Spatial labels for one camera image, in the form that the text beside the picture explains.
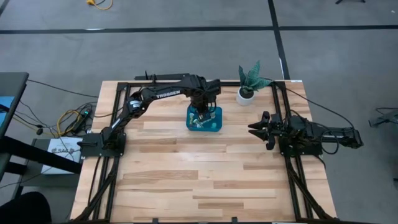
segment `cable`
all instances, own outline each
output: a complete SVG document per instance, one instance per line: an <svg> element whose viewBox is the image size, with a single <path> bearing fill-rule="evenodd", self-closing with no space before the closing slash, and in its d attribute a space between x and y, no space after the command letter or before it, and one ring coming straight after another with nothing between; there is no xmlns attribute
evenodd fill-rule
<svg viewBox="0 0 398 224"><path fill-rule="evenodd" d="M61 136L63 136L64 134L70 132L70 131L73 129L73 127L70 127L69 129L65 130L64 132L61 132L61 129L60 129L60 121L62 120L62 118L63 118L64 116L66 116L66 115L69 114L69 113L75 113L75 114L77 115L77 118L76 118L77 121L80 120L81 115L80 115L79 112L77 112L77 111L75 111L75 110L67 110L67 112L65 112L64 114L62 114L61 117L59 117L59 119L58 119L58 121L57 121L57 132L58 132L58 134L61 135Z"/></svg>
<svg viewBox="0 0 398 224"><path fill-rule="evenodd" d="M19 119L17 119L17 118L13 118L13 119L16 120L16 121L18 121L19 123L23 124L23 125L26 126L27 128L32 129L33 131L37 132L37 129L32 128L32 127L29 126L28 124L25 124L23 121L21 121L21 120L19 120ZM46 133L46 132L43 132L43 134L46 134L46 135L49 135L49 136L54 136L54 134L50 134L50 133Z"/></svg>
<svg viewBox="0 0 398 224"><path fill-rule="evenodd" d="M39 124L32 124L28 121L26 121L24 118L20 117L18 114L14 114L14 116L17 116L19 119L23 120L25 123L30 124L32 126L38 127L38 128L43 128L43 126L39 125Z"/></svg>
<svg viewBox="0 0 398 224"><path fill-rule="evenodd" d="M88 102L88 103L85 103L85 104L79 106L76 110L85 109L85 108L87 107L87 105L90 105L90 106L92 106L92 107L95 107L95 105L91 105L92 103L97 103L97 102ZM73 114L70 114L68 117L66 117L64 120L62 120L62 121L60 122L60 124L62 124L62 123L63 123L64 121L66 121L67 119L69 119L70 116L72 116L72 115L73 115Z"/></svg>
<svg viewBox="0 0 398 224"><path fill-rule="evenodd" d="M352 127L353 129L355 129L355 128L354 128L354 125L352 124L352 122L349 121L347 118L345 118L343 115L341 115L341 114L339 114L339 113L337 113L337 112L334 112L334 111L332 111L331 109L329 109L329 108L327 108L327 107L325 107L325 106L322 106L322 105L320 105L320 104L318 104L318 103L316 103L316 102L314 102L314 101L312 101L312 100L309 100L309 99L307 99L306 97L304 97L304 96L302 96L302 95L300 95L300 94L294 92L293 90L288 89L287 87L283 87L283 88L285 88L285 89L288 90L288 91L291 91L292 93L294 93L294 94L296 94L297 96L303 98L304 100L307 100L308 102L313 103L314 105L317 105L317 106L319 106L319 107L321 107L321 108L323 108L323 109L325 109L325 110L327 110L327 111L329 111L329 112L331 112L331 113L334 113L335 115L339 116L340 118L343 118L344 120L346 120L346 121L349 123L349 125L351 125L351 127Z"/></svg>
<svg viewBox="0 0 398 224"><path fill-rule="evenodd" d="M63 143L63 141L62 141L62 139L61 139L61 138L60 138L60 140L61 140L61 142L62 142L63 146L65 147L65 149L66 149L66 150L68 150L68 148L67 148L67 147L66 147L66 145ZM71 155L71 157L72 157L72 160L73 160L73 161L75 161L75 160L73 159L72 153L75 153L75 152L78 152L78 151L80 151L80 150L76 150L76 151L73 151L73 152L68 152L68 154L67 154L67 155L66 155L64 158L66 158L67 156ZM14 183L11 183L11 184L4 185L4 186L0 187L0 190L1 190L1 189L3 189L3 188L5 188L5 187L8 187L8 186L10 186L10 185L14 185L14 184L21 184L21 183L24 183L24 182L30 181L30 180L32 180L33 178L35 178L35 177L38 177L38 176L40 176L40 175L44 174L45 172L49 171L51 168L53 168L53 167L49 167L49 168L48 168L48 169L46 169L45 171L43 171L43 172L41 172L41 173L39 173L39 174L37 174L37 175L34 175L33 177L31 177L31 178L29 178L29 179L27 179L27 180L24 180L24 181L18 181L18 182L14 182Z"/></svg>
<svg viewBox="0 0 398 224"><path fill-rule="evenodd" d="M39 82L39 81L35 81L35 80L30 80L30 79L28 79L28 81L34 82L34 83L38 83L38 84L42 84L42 85L45 85L45 86L48 86L48 87L51 87L51 88L54 88L54 89L57 89L57 90L62 90L62 91L68 92L68 93L77 94L77 95L80 95L80 96L87 96L87 97L98 98L98 96L92 96L92 95L77 93L77 92L70 91L70 90L65 90L65 89L63 89L63 88L55 87L55 86L52 86L52 85L49 85L49 84L46 84L46 83L42 83L42 82Z"/></svg>
<svg viewBox="0 0 398 224"><path fill-rule="evenodd" d="M96 3L97 6L99 6L100 4L104 3L105 0L102 0L100 3Z"/></svg>
<svg viewBox="0 0 398 224"><path fill-rule="evenodd" d="M322 133L321 139L320 139L322 151L325 152L326 154L329 154L329 155L334 155L334 154L336 154L336 153L338 152L338 149L340 148L340 142L339 142L339 140L338 140L337 135L336 135L333 131L331 131L330 128L326 127L326 126L323 125L323 124L320 124L320 123L316 123L316 122L307 120L306 118L304 118L304 117L302 117L301 115L299 115L299 113L296 112L295 110L289 110L289 111L291 111L291 112L297 114L297 116L299 116L299 118L303 121L304 124L305 124L305 123L311 123L311 124L316 124L316 125L318 125L318 126L321 126L321 127L325 128L326 131L324 131L324 132ZM326 134L326 133L330 133L330 134L334 135L334 137L335 137L335 139L336 139L336 149L335 149L333 152L328 152L328 151L326 151L326 149L323 148L323 146L322 146L323 135Z"/></svg>
<svg viewBox="0 0 398 224"><path fill-rule="evenodd" d="M113 6L113 0L111 0L111 4L109 4L108 7L98 7L98 4L95 3L95 0L87 0L86 2L89 5L95 6L99 10L108 10L108 9L110 9Z"/></svg>
<svg viewBox="0 0 398 224"><path fill-rule="evenodd" d="M32 108L30 108L30 106L26 105L24 102L22 102L22 100L19 100L19 102L20 102L22 105L26 106L26 107L29 109L29 111L30 111L30 112L32 113L32 115L39 121L39 123L44 124L44 123L36 116L36 114L33 113Z"/></svg>
<svg viewBox="0 0 398 224"><path fill-rule="evenodd" d="M313 155L313 156L315 156L315 158L319 159L319 161L321 161L321 163L323 164L323 167L326 169L325 161L323 161L323 159L320 156L317 156L317 155Z"/></svg>

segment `black floor stripe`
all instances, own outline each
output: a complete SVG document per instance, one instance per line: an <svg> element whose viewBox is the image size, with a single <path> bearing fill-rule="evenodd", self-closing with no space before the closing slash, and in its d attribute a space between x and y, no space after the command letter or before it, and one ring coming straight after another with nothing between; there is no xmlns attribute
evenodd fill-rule
<svg viewBox="0 0 398 224"><path fill-rule="evenodd" d="M398 25L371 25L371 26L280 26L279 30L384 30L398 29Z"/></svg>
<svg viewBox="0 0 398 224"><path fill-rule="evenodd" d="M1 16L2 12L4 12L4 10L6 9L9 1L10 0L4 0L4 2L2 2L1 6L0 6L0 16Z"/></svg>
<svg viewBox="0 0 398 224"><path fill-rule="evenodd" d="M278 48L280 66L282 69L282 76L285 80L290 80L289 69L287 68L286 56L284 45L282 43L282 37L280 36L278 20L276 17L275 6L273 0L268 0L269 11L271 12L272 26L274 28L276 46Z"/></svg>
<svg viewBox="0 0 398 224"><path fill-rule="evenodd" d="M273 30L271 26L216 26L216 27L154 27L116 29L49 29L49 30L0 30L0 34L108 34L137 32L198 32L198 31L260 31Z"/></svg>

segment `potted plant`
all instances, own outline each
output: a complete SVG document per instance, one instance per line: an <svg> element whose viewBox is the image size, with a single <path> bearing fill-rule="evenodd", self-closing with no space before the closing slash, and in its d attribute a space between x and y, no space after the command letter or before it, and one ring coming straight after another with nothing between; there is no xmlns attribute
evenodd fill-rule
<svg viewBox="0 0 398 224"><path fill-rule="evenodd" d="M253 68L245 74L243 68L239 66L239 77L241 80L241 87L236 95L236 101L241 106L250 105L254 100L254 91L258 91L268 84L270 80L259 77L260 61L253 66Z"/></svg>

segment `white flower pot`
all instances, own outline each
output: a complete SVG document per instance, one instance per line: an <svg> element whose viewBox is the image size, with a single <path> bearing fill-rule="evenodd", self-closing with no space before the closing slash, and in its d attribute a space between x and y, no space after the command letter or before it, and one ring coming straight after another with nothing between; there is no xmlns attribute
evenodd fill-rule
<svg viewBox="0 0 398 224"><path fill-rule="evenodd" d="M253 100L254 100L254 93L252 95L252 97L250 98L244 98L243 96L241 96L240 94L240 90L242 87L239 87L238 89L238 94L236 94L236 101L241 105L241 106L249 106Z"/></svg>

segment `floor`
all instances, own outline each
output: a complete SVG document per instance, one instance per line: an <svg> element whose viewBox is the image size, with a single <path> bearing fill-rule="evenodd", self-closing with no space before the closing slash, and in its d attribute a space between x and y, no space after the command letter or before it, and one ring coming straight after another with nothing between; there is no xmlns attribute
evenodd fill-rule
<svg viewBox="0 0 398 224"><path fill-rule="evenodd" d="M377 116L376 107L398 106L398 26L390 26L398 24L398 2L344 0L336 5L334 0L274 1L274 22L277 19L280 26L275 31L270 29L269 2L118 0L110 10L99 11L77 0L0 0L0 71L29 72L33 80L97 95L103 80L132 80L146 70L237 79L238 65L249 68L261 60L263 77L303 80L309 99L341 113L361 133L364 147L342 147L337 155L324 156L338 216L395 223L398 190L392 178L398 177L397 126L370 128L368 119ZM128 29L208 26L248 28L196 32ZM103 28L110 30L73 32ZM42 32L49 29L63 31ZM4 30L30 31L9 34ZM283 46L275 41L278 33ZM91 99L28 83L22 101L45 123L55 124L65 110ZM314 121L348 125L315 105L310 109ZM28 112L22 105L18 110ZM7 135L26 143L44 138L14 122ZM18 176L6 174L0 186L17 180ZM0 204L11 198L14 188L0 190ZM25 189L31 190L46 195L54 222L67 219L75 189Z"/></svg>

